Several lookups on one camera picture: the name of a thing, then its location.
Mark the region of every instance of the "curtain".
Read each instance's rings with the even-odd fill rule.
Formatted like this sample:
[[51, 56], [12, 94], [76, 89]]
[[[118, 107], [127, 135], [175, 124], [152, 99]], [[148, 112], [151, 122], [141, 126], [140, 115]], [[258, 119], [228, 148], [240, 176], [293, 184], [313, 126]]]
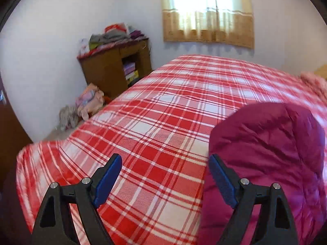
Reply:
[[164, 41], [223, 42], [254, 49], [251, 0], [161, 0]]

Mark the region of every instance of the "plaid bedsheet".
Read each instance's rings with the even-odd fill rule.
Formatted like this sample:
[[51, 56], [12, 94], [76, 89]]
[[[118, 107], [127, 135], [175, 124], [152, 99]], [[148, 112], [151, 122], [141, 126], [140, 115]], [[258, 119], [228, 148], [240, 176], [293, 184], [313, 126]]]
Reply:
[[[210, 132], [242, 106], [267, 101], [307, 107], [327, 131], [326, 105], [297, 77], [205, 55], [169, 62], [67, 140], [19, 153], [17, 191], [30, 230], [51, 182], [78, 183], [118, 153], [122, 171], [98, 210], [114, 243], [196, 244]], [[76, 206], [71, 210], [88, 244]]]

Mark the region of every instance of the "wall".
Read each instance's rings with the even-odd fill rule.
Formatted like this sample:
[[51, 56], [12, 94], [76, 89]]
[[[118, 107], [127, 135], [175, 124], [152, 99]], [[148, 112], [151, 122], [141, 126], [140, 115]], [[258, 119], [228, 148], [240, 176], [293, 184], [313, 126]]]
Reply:
[[193, 53], [241, 59], [293, 74], [327, 63], [327, 27], [310, 0], [252, 0], [254, 51], [223, 44], [164, 43], [161, 0], [120, 3], [124, 7], [123, 20], [150, 37], [153, 68]]
[[58, 124], [61, 107], [86, 87], [78, 41], [118, 20], [114, 0], [22, 0], [0, 33], [10, 103], [33, 141]]

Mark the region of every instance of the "wooden dresser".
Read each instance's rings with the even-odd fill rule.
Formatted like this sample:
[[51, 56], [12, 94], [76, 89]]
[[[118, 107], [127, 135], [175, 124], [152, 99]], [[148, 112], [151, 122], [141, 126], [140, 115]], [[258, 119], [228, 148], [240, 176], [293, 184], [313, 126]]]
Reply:
[[78, 58], [87, 84], [98, 86], [111, 99], [128, 88], [123, 70], [126, 62], [135, 62], [139, 77], [152, 72], [148, 40], [132, 41]]

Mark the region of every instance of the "drawer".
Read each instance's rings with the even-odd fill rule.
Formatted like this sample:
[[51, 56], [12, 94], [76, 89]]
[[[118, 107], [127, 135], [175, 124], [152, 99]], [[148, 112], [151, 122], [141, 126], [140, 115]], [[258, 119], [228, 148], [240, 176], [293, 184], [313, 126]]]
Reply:
[[146, 44], [147, 43], [145, 41], [140, 41], [136, 45], [131, 45], [131, 46], [127, 46], [125, 48], [121, 48], [121, 49], [119, 49], [120, 57], [125, 58], [130, 55], [136, 54], [140, 50], [142, 50], [146, 46]]

